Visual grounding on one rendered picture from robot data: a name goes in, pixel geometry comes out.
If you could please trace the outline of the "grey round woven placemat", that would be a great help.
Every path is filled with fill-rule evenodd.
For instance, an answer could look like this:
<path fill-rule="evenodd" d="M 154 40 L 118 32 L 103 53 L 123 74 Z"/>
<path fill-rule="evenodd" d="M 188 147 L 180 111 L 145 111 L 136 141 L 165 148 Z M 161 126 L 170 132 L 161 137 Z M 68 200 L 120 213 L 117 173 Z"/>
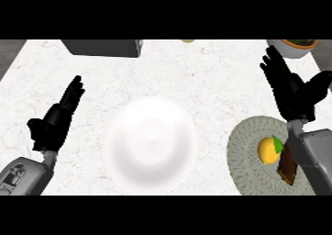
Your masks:
<path fill-rule="evenodd" d="M 227 142 L 227 165 L 235 185 L 244 196 L 314 196 L 303 168 L 297 169 L 294 185 L 277 173 L 279 162 L 267 165 L 257 154 L 266 138 L 286 142 L 288 123 L 275 117 L 254 116 L 235 127 Z"/>

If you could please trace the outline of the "yellow lemon with green leaf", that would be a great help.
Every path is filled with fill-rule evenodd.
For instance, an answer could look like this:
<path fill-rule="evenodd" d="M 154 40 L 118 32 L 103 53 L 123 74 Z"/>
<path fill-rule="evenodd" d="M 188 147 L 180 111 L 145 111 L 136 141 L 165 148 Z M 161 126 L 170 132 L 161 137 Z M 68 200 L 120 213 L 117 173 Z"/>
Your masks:
<path fill-rule="evenodd" d="M 276 136 L 266 137 L 257 146 L 257 154 L 261 162 L 266 165 L 275 164 L 280 158 L 285 149 L 283 142 Z"/>

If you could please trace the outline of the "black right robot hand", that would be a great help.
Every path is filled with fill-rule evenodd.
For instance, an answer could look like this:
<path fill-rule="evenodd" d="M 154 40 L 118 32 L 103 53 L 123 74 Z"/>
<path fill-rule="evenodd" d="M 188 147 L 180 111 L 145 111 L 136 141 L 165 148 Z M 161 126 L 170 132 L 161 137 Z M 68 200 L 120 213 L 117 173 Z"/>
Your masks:
<path fill-rule="evenodd" d="M 311 122 L 316 120 L 316 105 L 328 96 L 332 71 L 319 72 L 307 82 L 291 71 L 283 56 L 275 46 L 266 49 L 260 68 L 275 93 L 275 102 L 283 119 Z"/>

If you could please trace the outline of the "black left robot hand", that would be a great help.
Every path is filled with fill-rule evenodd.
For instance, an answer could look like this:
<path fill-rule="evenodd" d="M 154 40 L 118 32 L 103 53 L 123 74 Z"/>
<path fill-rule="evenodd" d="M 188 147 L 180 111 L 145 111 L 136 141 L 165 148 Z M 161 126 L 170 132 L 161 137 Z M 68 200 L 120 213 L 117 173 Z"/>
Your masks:
<path fill-rule="evenodd" d="M 77 75 L 59 102 L 52 105 L 45 117 L 28 120 L 34 151 L 59 151 L 67 140 L 74 113 L 84 93 L 81 76 Z"/>

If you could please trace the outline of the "brown wedge-shaped object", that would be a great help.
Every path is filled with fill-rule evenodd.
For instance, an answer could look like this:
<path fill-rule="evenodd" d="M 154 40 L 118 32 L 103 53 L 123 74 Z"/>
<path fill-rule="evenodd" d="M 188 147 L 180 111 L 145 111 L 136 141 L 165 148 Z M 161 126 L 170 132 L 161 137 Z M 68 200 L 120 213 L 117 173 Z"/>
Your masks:
<path fill-rule="evenodd" d="M 297 169 L 298 169 L 298 163 L 292 156 L 289 144 L 285 144 L 285 148 L 280 154 L 277 173 L 282 177 L 282 180 L 288 183 L 288 185 L 294 185 Z"/>

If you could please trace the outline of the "white round plate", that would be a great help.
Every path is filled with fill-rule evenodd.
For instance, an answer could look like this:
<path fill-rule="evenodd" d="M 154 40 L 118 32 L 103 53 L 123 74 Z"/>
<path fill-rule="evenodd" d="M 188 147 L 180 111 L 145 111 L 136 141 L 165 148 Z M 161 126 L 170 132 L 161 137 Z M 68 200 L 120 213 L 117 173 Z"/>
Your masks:
<path fill-rule="evenodd" d="M 160 96 L 132 101 L 117 113 L 105 141 L 108 172 L 132 195 L 162 195 L 185 182 L 198 156 L 190 113 Z"/>

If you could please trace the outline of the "dark grey box appliance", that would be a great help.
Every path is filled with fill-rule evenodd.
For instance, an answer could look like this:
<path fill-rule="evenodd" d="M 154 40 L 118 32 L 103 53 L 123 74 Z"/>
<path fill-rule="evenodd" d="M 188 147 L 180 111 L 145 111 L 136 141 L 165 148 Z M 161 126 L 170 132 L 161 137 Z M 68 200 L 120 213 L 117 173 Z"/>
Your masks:
<path fill-rule="evenodd" d="M 142 39 L 64 39 L 73 55 L 139 58 Z"/>

